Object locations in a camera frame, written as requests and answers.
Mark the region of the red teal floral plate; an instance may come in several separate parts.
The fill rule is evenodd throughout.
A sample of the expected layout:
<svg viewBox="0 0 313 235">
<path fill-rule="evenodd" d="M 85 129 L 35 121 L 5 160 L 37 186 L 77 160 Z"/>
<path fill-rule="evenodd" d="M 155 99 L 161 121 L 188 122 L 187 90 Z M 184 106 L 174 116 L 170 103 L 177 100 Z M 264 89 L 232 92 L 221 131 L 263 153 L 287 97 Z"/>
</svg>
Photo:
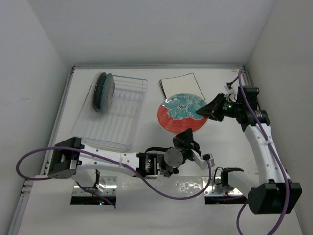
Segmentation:
<svg viewBox="0 0 313 235">
<path fill-rule="evenodd" d="M 172 134 L 179 134 L 187 129 L 200 130 L 208 117 L 196 111 L 207 103 L 200 97 L 189 93 L 180 93 L 167 98 L 158 108 L 157 119 L 160 126 Z"/>
</svg>

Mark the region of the square cream plate black rim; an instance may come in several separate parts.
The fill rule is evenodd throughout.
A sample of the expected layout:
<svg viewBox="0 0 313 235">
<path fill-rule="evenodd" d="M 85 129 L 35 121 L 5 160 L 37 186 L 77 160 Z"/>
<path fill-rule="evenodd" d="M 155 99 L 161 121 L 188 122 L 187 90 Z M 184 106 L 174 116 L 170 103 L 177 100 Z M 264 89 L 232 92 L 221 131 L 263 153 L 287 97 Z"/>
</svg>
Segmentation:
<svg viewBox="0 0 313 235">
<path fill-rule="evenodd" d="M 203 100 L 205 97 L 200 89 L 199 83 L 194 73 L 183 76 L 161 79 L 166 93 L 166 98 L 180 93 L 194 94 Z"/>
</svg>

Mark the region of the blue white floral plate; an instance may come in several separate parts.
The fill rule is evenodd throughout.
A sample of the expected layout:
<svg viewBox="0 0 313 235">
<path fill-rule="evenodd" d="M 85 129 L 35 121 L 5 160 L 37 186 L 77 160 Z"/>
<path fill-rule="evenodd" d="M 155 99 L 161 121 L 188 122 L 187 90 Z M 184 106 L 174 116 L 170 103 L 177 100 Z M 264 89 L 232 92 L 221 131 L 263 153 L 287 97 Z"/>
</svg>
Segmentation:
<svg viewBox="0 0 313 235">
<path fill-rule="evenodd" d="M 113 101 L 115 92 L 115 81 L 111 73 L 102 73 L 101 82 L 103 83 L 101 99 L 100 99 L 100 110 L 105 113 L 110 109 Z"/>
</svg>

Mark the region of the teal blossom plate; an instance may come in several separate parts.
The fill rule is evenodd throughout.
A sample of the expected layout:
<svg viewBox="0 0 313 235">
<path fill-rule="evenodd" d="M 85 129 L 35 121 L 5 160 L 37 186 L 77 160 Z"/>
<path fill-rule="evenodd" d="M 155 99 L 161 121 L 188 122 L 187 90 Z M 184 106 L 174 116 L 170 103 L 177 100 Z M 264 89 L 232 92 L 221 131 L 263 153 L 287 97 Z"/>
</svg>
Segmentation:
<svg viewBox="0 0 313 235">
<path fill-rule="evenodd" d="M 100 112 L 101 110 L 101 95 L 106 78 L 107 74 L 101 73 L 95 83 L 93 92 L 93 108 L 96 112 Z"/>
</svg>

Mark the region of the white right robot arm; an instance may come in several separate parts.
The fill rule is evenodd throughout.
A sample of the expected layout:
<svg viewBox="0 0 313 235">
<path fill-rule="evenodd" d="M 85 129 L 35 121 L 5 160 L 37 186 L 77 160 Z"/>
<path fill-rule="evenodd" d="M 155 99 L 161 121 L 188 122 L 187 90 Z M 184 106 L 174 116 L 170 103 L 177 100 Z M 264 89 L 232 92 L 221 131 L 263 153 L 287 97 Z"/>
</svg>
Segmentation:
<svg viewBox="0 0 313 235">
<path fill-rule="evenodd" d="M 302 194 L 302 187 L 292 182 L 286 170 L 279 165 L 279 157 L 273 156 L 276 148 L 271 138 L 270 120 L 265 110 L 257 108 L 258 93 L 257 87 L 239 87 L 235 102 L 219 93 L 196 113 L 219 122 L 224 117 L 236 119 L 251 146 L 258 181 L 251 180 L 241 168 L 228 167 L 220 175 L 220 184 L 237 188 L 247 198 L 253 214 L 289 214 Z"/>
</svg>

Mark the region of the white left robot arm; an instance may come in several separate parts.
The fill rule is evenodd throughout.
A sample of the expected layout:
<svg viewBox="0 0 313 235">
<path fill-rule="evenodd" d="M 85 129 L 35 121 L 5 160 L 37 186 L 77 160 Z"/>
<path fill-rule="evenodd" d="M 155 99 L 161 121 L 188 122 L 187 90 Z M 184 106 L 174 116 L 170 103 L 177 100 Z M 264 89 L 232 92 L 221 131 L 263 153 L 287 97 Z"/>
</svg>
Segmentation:
<svg viewBox="0 0 313 235">
<path fill-rule="evenodd" d="M 179 167 L 186 161 L 195 162 L 201 170 L 208 166 L 190 128 L 173 137 L 172 147 L 150 147 L 138 153 L 100 150 L 83 145 L 81 141 L 70 138 L 55 146 L 47 174 L 49 178 L 73 179 L 84 188 L 99 190 L 102 170 L 155 179 L 160 175 L 169 178 L 178 174 Z"/>
</svg>

